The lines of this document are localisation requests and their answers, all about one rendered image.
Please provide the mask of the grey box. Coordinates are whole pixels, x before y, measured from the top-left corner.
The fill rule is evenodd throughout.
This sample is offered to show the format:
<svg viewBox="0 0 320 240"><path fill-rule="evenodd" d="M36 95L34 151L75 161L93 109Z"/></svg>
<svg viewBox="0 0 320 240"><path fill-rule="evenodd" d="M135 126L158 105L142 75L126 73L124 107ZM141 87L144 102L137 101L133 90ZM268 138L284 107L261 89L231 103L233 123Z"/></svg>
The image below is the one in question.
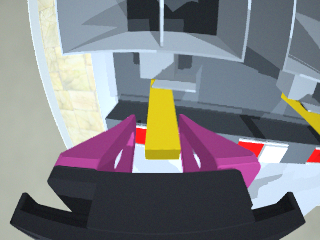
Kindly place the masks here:
<svg viewBox="0 0 320 240"><path fill-rule="evenodd" d="M320 0L251 0L249 22L247 47L280 69L281 98L320 134Z"/></svg>
<svg viewBox="0 0 320 240"><path fill-rule="evenodd" d="M145 160L179 160L180 140L172 90L196 92L196 76L177 74L179 54L244 63L251 0L219 0L217 35L128 32L127 0L55 0L62 56L139 52L140 78L151 79ZM145 53L140 53L145 52Z"/></svg>

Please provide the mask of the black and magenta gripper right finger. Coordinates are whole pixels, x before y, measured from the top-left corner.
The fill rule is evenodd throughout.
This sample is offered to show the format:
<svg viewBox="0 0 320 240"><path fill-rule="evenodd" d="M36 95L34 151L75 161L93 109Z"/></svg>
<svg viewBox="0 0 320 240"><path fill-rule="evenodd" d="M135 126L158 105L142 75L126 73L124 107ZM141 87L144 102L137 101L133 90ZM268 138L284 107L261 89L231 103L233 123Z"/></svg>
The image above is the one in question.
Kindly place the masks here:
<svg viewBox="0 0 320 240"><path fill-rule="evenodd" d="M261 169L253 151L198 125L184 114L179 115L178 132L183 172L237 169L248 189Z"/></svg>

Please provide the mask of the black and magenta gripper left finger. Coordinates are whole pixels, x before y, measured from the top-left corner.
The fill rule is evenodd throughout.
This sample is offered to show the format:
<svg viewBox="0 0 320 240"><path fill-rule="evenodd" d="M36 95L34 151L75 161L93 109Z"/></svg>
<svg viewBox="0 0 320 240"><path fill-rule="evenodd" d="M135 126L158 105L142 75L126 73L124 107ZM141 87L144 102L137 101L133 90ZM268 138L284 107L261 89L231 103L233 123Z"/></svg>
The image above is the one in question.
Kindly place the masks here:
<svg viewBox="0 0 320 240"><path fill-rule="evenodd" d="M132 172L135 143L136 118L135 114L132 114L116 126L62 152L54 166ZM115 161L121 150L122 153L115 168Z"/></svg>

